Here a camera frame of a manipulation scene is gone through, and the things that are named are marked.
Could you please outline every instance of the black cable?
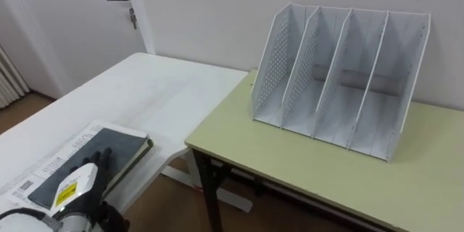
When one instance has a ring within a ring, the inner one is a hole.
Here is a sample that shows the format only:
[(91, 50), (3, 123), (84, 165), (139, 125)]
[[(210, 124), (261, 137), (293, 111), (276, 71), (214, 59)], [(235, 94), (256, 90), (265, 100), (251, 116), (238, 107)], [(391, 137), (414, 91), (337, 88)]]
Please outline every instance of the black cable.
[(13, 209), (13, 210), (8, 210), (5, 213), (0, 214), (0, 220), (2, 220), (3, 218), (5, 218), (5, 217), (7, 217), (9, 215), (12, 215), (12, 214), (29, 215), (31, 217), (37, 218), (40, 221), (42, 221), (43, 218), (46, 215), (42, 211), (33, 210), (33, 209), (26, 208), (26, 207), (21, 207), (21, 208), (17, 208), (17, 209)]
[(0, 214), (0, 220), (4, 219), (5, 217), (13, 214), (23, 214), (23, 215), (28, 215), (33, 218), (36, 218), (37, 220), (41, 221), (42, 223), (45, 223), (49, 228), (51, 228), (53, 231), (58, 231), (62, 227), (62, 224), (55, 220), (52, 217), (49, 217), (47, 214), (45, 214), (42, 211), (38, 210), (33, 210), (27, 207), (21, 207), (13, 210), (8, 210), (5, 213)]

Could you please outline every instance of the metal table frame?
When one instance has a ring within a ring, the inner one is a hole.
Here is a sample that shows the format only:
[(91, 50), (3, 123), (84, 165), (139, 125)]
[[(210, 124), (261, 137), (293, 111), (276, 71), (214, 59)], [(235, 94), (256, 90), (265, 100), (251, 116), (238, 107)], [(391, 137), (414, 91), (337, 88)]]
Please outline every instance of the metal table frame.
[[(207, 207), (207, 213), (212, 232), (223, 231), (217, 190), (226, 178), (230, 178), (246, 186), (252, 187), (257, 196), (261, 195), (262, 193), (270, 194), (279, 199), (290, 202), (291, 204), (307, 210), (308, 212), (311, 212), (312, 214), (321, 218), (333, 221), (341, 226), (344, 226), (345, 228), (352, 229), (353, 231), (393, 231), (389, 228), (383, 227), (382, 225), (373, 223), (372, 221), (341, 210), (335, 206), (331, 206), (330, 204), (322, 202), (319, 199), (315, 199), (291, 188), (284, 187), (281, 184), (269, 181), (267, 178), (243, 170), (240, 167), (231, 165), (230, 163), (224, 162), (199, 150), (193, 149), (193, 153), (203, 185), (204, 201)], [(246, 176), (252, 178), (247, 178), (244, 175), (240, 175), (238, 173), (244, 173)], [(307, 199), (316, 203), (317, 205), (324, 207), (316, 207), (314, 204), (307, 204), (306, 202), (303, 202), (296, 197)]]

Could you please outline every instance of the door lock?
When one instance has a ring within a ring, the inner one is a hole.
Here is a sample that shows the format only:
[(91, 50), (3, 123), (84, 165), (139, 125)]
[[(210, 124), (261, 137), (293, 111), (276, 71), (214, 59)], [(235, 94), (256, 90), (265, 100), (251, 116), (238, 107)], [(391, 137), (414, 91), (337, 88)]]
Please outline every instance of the door lock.
[(130, 15), (130, 21), (133, 24), (133, 29), (137, 30), (137, 17), (132, 7), (129, 9), (129, 15)]

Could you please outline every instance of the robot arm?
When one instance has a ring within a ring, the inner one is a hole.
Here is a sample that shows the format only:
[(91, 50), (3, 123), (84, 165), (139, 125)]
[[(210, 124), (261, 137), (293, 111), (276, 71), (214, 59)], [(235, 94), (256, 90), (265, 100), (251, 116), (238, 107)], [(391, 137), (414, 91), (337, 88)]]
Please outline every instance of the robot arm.
[(0, 220), (11, 214), (29, 215), (47, 224), (54, 232), (128, 232), (130, 223), (103, 201), (109, 181), (111, 149), (85, 158), (60, 183), (51, 207), (52, 217), (38, 210), (20, 208), (0, 214)]

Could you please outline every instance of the barcode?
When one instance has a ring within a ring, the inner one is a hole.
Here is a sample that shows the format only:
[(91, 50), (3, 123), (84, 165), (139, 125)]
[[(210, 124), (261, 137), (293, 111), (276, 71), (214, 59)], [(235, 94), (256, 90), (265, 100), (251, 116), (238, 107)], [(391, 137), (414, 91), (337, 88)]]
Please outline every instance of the barcode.
[(26, 189), (29, 189), (29, 187), (30, 187), (32, 184), (34, 184), (34, 182), (32, 182), (32, 181), (26, 181), (26, 182), (24, 182), (24, 184), (21, 185), (20, 189), (23, 190), (23, 191), (26, 190)]

